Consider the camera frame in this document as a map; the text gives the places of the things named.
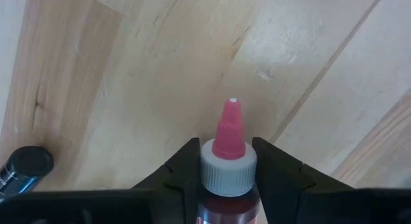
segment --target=black cylinder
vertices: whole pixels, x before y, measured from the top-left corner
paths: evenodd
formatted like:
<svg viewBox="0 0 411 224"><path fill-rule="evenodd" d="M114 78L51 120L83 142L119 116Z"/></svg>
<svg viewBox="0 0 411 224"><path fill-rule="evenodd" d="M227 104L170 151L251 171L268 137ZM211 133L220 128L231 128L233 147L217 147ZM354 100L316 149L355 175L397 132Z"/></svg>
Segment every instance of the black cylinder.
<svg viewBox="0 0 411 224"><path fill-rule="evenodd" d="M39 146L15 150L0 169L0 202L31 191L53 169L53 156Z"/></svg>

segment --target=bottle cap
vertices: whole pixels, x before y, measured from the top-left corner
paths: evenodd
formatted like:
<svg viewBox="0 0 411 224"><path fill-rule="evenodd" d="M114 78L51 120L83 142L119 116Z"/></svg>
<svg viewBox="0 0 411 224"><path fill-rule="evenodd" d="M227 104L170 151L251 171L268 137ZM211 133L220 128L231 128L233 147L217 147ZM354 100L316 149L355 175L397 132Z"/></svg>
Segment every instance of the bottle cap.
<svg viewBox="0 0 411 224"><path fill-rule="evenodd" d="M220 196L241 196L254 185L256 164L256 152L244 143L241 103L231 98L225 102L216 139L207 141L201 149L203 186Z"/></svg>

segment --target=wooden surface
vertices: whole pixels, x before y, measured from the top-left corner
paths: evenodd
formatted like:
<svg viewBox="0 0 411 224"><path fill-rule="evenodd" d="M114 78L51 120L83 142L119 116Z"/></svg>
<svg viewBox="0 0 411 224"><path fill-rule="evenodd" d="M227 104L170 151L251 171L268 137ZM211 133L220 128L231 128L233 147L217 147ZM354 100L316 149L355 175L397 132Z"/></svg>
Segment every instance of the wooden surface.
<svg viewBox="0 0 411 224"><path fill-rule="evenodd" d="M42 144L38 190L127 188L225 99L355 187L411 187L411 0L0 0L0 160Z"/></svg>

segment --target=dropper bottle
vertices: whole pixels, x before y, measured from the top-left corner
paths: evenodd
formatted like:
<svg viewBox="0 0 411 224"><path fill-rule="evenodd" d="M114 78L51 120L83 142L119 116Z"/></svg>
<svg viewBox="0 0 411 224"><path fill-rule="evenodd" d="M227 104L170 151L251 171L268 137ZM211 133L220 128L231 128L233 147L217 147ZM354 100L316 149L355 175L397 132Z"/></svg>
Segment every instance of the dropper bottle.
<svg viewBox="0 0 411 224"><path fill-rule="evenodd" d="M216 138L201 147L197 223L256 223L259 196L254 186L257 155L244 142L241 103L225 102Z"/></svg>

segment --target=pink tip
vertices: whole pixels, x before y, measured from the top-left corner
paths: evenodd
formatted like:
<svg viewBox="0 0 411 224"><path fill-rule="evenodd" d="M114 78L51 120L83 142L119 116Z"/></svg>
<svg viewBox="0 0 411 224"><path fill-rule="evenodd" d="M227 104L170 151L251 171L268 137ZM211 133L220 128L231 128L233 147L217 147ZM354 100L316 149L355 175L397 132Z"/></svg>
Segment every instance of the pink tip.
<svg viewBox="0 0 411 224"><path fill-rule="evenodd" d="M213 153L221 159L235 160L245 155L244 124L241 103L231 98L225 102L218 122Z"/></svg>

